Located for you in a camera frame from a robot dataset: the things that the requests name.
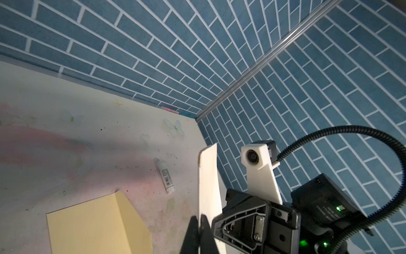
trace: black cable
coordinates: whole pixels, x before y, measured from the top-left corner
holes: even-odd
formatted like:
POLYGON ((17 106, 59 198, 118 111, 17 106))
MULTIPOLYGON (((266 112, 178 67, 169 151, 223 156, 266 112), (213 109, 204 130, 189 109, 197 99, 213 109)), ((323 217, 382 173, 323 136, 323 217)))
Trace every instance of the black cable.
POLYGON ((277 161, 283 161, 286 156, 294 152, 296 149, 301 147, 302 145, 315 140, 319 139, 321 137, 325 137, 328 135, 333 135, 333 134, 340 134, 340 133, 357 133, 357 134, 363 134, 367 136, 374 137, 383 143, 387 144, 392 150, 396 153, 398 156, 400 163, 402 165, 402 171, 403 171, 403 179, 402 179, 402 184, 400 185, 400 188, 396 195, 386 204, 384 205, 381 209, 378 211, 372 213, 370 216, 367 218, 359 221, 358 223, 354 225, 350 225, 343 229, 337 236, 334 237, 333 241, 327 246, 325 253, 330 253, 334 254, 336 251, 340 248, 340 246, 352 235, 357 233, 360 230, 364 230, 365 228, 368 228, 374 224, 377 224, 389 216, 395 214, 404 204, 406 201, 406 186, 405 186, 405 181, 406 181, 406 148, 402 143, 400 143, 397 139, 392 137, 391 135, 380 131, 376 130, 370 127, 364 127, 364 126, 356 126, 356 125, 348 125, 348 126, 336 126, 336 127, 329 127, 326 129, 318 130, 313 133, 310 133, 303 138, 295 141, 288 147, 286 147, 280 154, 278 154, 278 159, 277 161))

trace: barcode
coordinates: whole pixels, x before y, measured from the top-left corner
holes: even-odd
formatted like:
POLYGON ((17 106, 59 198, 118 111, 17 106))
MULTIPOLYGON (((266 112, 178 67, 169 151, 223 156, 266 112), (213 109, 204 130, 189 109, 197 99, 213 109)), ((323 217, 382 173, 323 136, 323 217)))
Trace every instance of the barcode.
POLYGON ((162 170, 162 175, 163 175, 163 177, 164 177, 164 179, 165 179, 165 185, 166 185, 166 187, 168 187, 168 186, 170 186, 170 185, 173 185, 171 176, 169 175, 169 172, 168 172, 167 169, 162 170))

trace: camera lens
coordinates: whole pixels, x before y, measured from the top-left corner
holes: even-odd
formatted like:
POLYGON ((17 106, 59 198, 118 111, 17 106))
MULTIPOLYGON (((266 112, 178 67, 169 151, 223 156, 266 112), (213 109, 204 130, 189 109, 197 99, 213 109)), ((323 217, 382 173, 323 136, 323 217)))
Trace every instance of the camera lens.
POLYGON ((248 150, 247 159, 254 164, 259 162, 258 154, 254 150, 248 150))

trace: wall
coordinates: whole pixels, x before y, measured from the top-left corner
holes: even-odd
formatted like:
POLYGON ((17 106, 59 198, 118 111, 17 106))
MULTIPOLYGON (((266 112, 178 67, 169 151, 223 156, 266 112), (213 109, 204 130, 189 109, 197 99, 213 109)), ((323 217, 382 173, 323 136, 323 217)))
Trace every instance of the wall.
MULTIPOLYGON (((241 146, 273 139, 279 150, 329 126, 383 130, 406 144, 406 15, 381 0, 344 0, 199 126, 218 142, 218 168, 227 187, 247 190, 241 146)), ((399 160, 385 145, 360 135, 322 138, 290 155, 275 171, 283 199, 326 173, 361 207, 376 211, 397 192, 399 160)), ((352 240, 372 253, 405 253, 406 208, 352 240)))
POLYGON ((47 213, 117 190, 151 231, 154 252, 179 253, 198 211, 206 146, 193 119, 1 61, 0 77, 0 253, 51 254, 47 213), (164 119, 179 120, 185 135, 164 119))
POLYGON ((0 54, 195 117, 321 2, 1 0, 0 54))

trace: screw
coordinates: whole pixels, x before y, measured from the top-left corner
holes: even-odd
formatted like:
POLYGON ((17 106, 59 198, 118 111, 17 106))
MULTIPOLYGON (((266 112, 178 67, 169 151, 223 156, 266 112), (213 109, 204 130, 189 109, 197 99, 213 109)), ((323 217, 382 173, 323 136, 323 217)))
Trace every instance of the screw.
POLYGON ((260 236, 258 233, 256 233, 256 234, 254 235, 254 239, 255 239, 256 241, 259 241, 260 238, 261 238, 261 236, 260 236))

